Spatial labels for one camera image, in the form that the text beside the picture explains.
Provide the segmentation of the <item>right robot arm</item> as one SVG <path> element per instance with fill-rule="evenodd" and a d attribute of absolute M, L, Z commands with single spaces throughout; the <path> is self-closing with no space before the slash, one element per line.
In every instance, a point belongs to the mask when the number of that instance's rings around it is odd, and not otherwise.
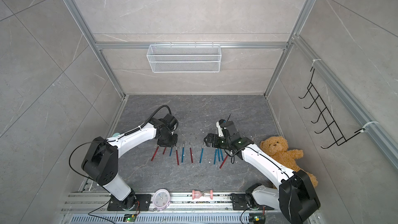
<path fill-rule="evenodd" d="M 244 210 L 267 206 L 281 211 L 291 224 L 302 224 L 321 206 L 310 177 L 294 171 L 263 152 L 254 141 L 239 134 L 233 121 L 219 120 L 218 132 L 204 138 L 208 147 L 220 148 L 227 157 L 239 157 L 259 170 L 274 185 L 255 184 L 245 192 Z"/>

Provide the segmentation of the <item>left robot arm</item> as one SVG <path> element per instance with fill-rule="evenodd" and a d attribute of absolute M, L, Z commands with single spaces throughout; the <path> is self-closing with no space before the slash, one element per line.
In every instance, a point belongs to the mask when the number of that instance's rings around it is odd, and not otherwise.
<path fill-rule="evenodd" d="M 115 137 L 98 137 L 90 144 L 81 168 L 97 184 L 105 188 L 120 202 L 134 198 L 133 189 L 119 175 L 119 159 L 136 146 L 157 140 L 159 147 L 174 147 L 177 144 L 178 120 L 171 114 L 164 118 L 150 118 L 133 130 Z"/>

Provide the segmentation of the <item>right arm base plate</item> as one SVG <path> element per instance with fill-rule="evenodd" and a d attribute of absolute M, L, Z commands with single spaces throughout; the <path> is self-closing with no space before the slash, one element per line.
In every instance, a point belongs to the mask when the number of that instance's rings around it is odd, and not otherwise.
<path fill-rule="evenodd" d="M 273 202 L 269 201 L 259 194 L 237 194 L 231 193 L 230 200 L 232 202 L 232 208 L 235 211 L 245 210 L 249 207 L 254 208 L 265 208 L 265 210 L 275 210 Z"/>

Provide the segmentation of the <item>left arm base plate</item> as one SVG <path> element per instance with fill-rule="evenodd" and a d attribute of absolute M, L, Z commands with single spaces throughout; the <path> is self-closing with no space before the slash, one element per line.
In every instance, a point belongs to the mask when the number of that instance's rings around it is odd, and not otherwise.
<path fill-rule="evenodd" d="M 128 195 L 123 201 L 118 200 L 111 195 L 110 203 L 107 207 L 108 211 L 148 211 L 151 203 L 151 194 L 135 194 Z"/>

